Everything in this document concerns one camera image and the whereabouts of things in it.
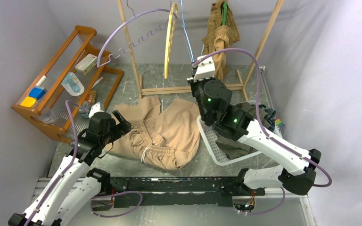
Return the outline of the tan brown shorts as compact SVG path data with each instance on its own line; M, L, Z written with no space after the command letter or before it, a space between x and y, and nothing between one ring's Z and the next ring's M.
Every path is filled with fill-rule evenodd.
M239 30L229 4L226 25L222 25L221 6L225 1L228 3L227 0L218 0L211 5L207 24L207 34L202 39L204 55L221 49L230 48L232 44L240 41Z

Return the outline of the beige shorts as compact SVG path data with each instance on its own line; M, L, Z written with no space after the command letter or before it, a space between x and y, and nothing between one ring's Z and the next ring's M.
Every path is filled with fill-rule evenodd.
M158 97L144 97L136 105L114 107L131 131L103 149L110 155L139 159L164 170L179 170L196 156L200 132L197 104L176 98L164 110Z

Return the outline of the blue wire hanger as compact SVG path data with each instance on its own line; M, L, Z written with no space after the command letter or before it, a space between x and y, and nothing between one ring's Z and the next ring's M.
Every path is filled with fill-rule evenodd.
M182 32L183 32L183 36L184 36L184 41L185 41L185 44L186 44L186 48L187 48L187 51L188 51L190 61L194 62L194 55L193 55L193 51L192 51L192 48L191 48L189 35L188 35L187 29L186 29L183 0L179 0L179 2L180 2L180 6L181 6L181 27L182 27Z

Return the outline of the dark shark print shorts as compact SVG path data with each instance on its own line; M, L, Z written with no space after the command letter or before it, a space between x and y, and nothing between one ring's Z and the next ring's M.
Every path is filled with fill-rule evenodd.
M264 119L268 122L269 126L267 129L274 131L275 129L275 120L276 120L276 111L272 108L267 107L266 105L260 104L259 108L266 112Z

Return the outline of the wooden hanger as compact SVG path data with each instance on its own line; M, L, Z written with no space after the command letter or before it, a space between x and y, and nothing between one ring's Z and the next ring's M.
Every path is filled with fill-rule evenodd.
M168 78L170 54L173 41L173 35L175 30L175 24L177 21L178 5L176 3L171 4L171 9L168 17L166 42L165 42L165 60L164 60L164 79Z

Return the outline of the green hanger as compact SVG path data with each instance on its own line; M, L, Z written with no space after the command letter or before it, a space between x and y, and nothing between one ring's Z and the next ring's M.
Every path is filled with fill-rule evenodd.
M222 25L226 25L227 12L228 12L228 3L226 1L222 3L221 10L222 10Z

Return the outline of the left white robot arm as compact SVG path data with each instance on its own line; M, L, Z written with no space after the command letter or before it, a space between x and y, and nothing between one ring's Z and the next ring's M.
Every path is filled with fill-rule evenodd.
M90 166L108 144L132 129L118 111L97 112L69 145L54 177L23 212L14 213L10 226L66 226L94 196L114 194L110 173Z

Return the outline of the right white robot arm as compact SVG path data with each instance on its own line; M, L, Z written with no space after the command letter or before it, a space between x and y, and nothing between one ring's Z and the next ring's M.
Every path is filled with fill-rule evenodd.
M264 128L261 120L241 108L230 104L232 92L215 78L187 79L200 115L197 123L204 137L204 128L218 135L247 145L278 163L265 169L241 169L235 188L241 195L265 187L282 187L287 191L306 195L314 186L315 170L321 159L317 149L299 148Z

